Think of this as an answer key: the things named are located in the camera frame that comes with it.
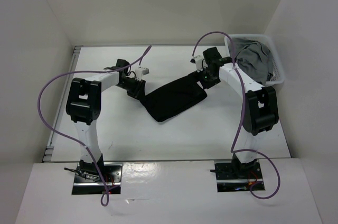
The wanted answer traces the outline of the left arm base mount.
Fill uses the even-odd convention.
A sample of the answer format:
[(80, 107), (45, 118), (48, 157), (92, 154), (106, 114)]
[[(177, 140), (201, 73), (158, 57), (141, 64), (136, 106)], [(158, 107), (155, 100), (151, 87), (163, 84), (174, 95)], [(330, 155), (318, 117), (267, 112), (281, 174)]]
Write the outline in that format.
[[(79, 164), (75, 169), (65, 167), (64, 170), (74, 174), (72, 195), (104, 194), (105, 187), (98, 174), (80, 171)], [(122, 171), (122, 163), (105, 163), (102, 174), (104, 181), (107, 184), (109, 194), (121, 193)]]

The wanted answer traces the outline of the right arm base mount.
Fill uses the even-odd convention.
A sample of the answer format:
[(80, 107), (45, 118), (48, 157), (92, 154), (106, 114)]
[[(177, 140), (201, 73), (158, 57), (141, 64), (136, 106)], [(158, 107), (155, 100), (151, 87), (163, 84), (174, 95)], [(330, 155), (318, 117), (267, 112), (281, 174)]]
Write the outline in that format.
[(210, 170), (215, 175), (218, 192), (264, 191), (265, 185), (257, 160), (248, 164), (232, 159), (215, 162)]

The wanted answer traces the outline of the black skirt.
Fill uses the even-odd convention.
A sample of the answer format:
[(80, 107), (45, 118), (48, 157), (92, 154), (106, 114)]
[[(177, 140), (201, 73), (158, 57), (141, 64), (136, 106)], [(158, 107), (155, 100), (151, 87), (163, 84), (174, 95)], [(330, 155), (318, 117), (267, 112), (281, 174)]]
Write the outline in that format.
[(193, 74), (167, 83), (140, 99), (150, 116), (157, 122), (164, 122), (200, 103), (206, 92), (195, 80)]

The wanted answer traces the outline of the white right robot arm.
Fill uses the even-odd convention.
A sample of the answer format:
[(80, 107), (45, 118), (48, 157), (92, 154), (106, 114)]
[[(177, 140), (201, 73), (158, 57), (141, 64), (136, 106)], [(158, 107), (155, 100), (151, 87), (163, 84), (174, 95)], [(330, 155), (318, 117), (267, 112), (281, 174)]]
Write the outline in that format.
[(276, 91), (264, 87), (244, 73), (231, 57), (222, 57), (216, 47), (194, 55), (196, 76), (204, 89), (225, 81), (242, 100), (240, 123), (231, 145), (230, 172), (237, 178), (246, 178), (257, 162), (257, 135), (267, 132), (278, 123)]

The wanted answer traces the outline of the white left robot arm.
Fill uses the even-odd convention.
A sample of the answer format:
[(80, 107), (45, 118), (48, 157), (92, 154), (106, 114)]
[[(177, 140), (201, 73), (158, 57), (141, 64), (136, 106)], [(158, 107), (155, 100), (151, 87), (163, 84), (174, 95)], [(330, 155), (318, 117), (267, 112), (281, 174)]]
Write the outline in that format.
[(127, 95), (140, 100), (145, 96), (143, 76), (149, 74), (148, 68), (139, 66), (129, 70), (129, 62), (118, 59), (114, 67), (106, 68), (104, 73), (89, 78), (73, 78), (66, 104), (66, 113), (74, 122), (79, 141), (86, 145), (81, 151), (77, 173), (100, 181), (105, 176), (103, 153), (100, 150), (97, 136), (97, 119), (101, 113), (102, 92), (110, 87), (126, 90)]

